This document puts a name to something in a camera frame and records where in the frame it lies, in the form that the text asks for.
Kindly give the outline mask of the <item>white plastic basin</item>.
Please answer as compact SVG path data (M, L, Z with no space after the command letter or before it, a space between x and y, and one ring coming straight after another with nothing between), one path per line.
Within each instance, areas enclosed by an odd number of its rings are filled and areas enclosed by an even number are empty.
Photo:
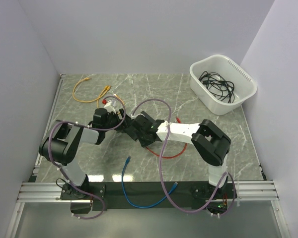
M254 96L257 83L232 59L213 55L190 66L190 87L202 103L221 116Z

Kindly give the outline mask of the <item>aluminium rail frame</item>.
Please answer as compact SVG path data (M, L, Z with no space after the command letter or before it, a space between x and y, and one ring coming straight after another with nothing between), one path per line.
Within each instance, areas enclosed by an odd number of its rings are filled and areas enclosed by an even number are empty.
M35 179L40 170L42 157L37 155L34 168L28 182L23 182L16 200L14 211L8 225L5 237L14 238L26 203L58 202L60 189L55 188L51 182L36 182Z

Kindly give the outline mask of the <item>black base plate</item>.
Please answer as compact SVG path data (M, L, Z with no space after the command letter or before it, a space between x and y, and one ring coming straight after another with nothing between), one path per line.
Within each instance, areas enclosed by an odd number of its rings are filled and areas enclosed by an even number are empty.
M75 215L91 211L103 213L112 209L174 208L194 214L202 210L222 215L226 213L228 201L235 201L234 184L225 182L216 188L206 181L166 182L164 193L159 182L91 182L88 191L73 188L65 183L61 186L62 201L71 202Z

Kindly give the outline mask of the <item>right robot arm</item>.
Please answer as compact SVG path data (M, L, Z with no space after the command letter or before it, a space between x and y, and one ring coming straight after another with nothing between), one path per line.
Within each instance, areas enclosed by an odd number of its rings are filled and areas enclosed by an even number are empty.
M192 144L209 168L209 194L219 198L226 192L225 181L221 179L227 171L227 156L231 139L212 121L205 119L201 123L175 123L166 120L154 120L147 113L123 123L123 131L134 141L139 141L142 147L147 147L156 141L177 141Z

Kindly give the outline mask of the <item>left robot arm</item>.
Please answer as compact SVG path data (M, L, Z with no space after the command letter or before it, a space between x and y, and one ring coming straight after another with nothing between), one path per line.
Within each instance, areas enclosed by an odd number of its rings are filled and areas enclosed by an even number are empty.
M39 154L60 169L66 182L73 185L73 195L78 199L87 198L90 193L89 179L75 161L79 145L99 145L107 131L126 129L130 123L131 117L123 109L115 113L105 108L96 109L93 120L87 126L56 120L43 138Z

